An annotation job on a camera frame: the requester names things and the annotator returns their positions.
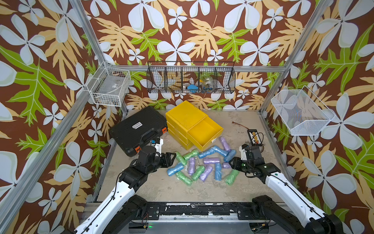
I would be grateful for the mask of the green trash bag roll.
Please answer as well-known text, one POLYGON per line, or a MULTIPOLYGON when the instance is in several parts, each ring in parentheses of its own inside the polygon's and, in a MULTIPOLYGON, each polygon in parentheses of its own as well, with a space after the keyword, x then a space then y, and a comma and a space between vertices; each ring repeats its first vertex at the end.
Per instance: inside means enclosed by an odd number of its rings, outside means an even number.
POLYGON ((193 184, 193 180, 187 177, 183 172, 179 171, 175 174, 178 179, 184 182, 186 185, 191 186, 193 184))
POLYGON ((239 174, 239 171, 237 171, 237 170, 232 170, 232 171, 230 172, 230 174, 227 175, 227 176, 225 177, 225 183, 226 183, 227 185, 232 185, 232 184, 235 182, 235 180, 236 180, 238 174, 239 174))
POLYGON ((183 164, 184 166, 186 166, 188 164, 188 162, 186 161, 186 159, 179 153, 179 152, 175 152, 176 154, 176 159, 181 163, 183 164))
POLYGON ((184 157, 185 160, 189 160, 190 158, 193 158, 193 157, 195 157, 197 155, 199 155, 199 150, 198 149, 194 149, 191 152, 185 154, 183 157, 184 157))
POLYGON ((191 176, 192 180, 193 181, 197 181, 200 177, 200 175, 205 171, 205 166, 198 166, 195 170, 195 172, 193 173, 193 175, 191 176))

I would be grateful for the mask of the yellow top drawer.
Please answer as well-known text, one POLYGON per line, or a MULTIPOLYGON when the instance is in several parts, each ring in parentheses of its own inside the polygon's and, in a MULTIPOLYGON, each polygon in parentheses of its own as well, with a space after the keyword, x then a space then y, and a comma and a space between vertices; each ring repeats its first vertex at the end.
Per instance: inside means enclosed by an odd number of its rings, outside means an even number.
POLYGON ((205 151, 223 133, 223 127, 209 117, 204 118, 187 131, 187 138, 200 150, 205 151))

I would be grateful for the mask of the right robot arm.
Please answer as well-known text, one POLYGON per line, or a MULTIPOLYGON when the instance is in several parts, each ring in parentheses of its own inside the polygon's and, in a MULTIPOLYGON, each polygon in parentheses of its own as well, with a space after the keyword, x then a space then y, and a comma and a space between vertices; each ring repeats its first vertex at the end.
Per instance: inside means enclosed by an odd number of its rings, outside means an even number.
POLYGON ((327 214, 300 193, 273 163, 265 163, 258 146, 242 145, 241 157, 231 150, 225 157, 234 172, 243 172, 248 178, 258 178, 272 189, 288 206, 280 207, 269 196, 252 199, 250 212, 254 218, 274 221, 291 234, 342 234, 342 221, 327 214))

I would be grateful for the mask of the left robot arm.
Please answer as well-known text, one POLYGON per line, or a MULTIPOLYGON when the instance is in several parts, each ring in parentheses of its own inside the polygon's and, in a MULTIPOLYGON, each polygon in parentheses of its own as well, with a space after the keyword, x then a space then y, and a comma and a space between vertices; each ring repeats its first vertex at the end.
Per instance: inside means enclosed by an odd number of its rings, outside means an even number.
POLYGON ((147 145, 128 168, 117 177, 116 185, 96 210, 74 231, 67 234, 118 234, 131 221, 146 216, 147 201, 135 194, 148 175, 169 168, 179 153, 162 153, 161 145, 147 145))

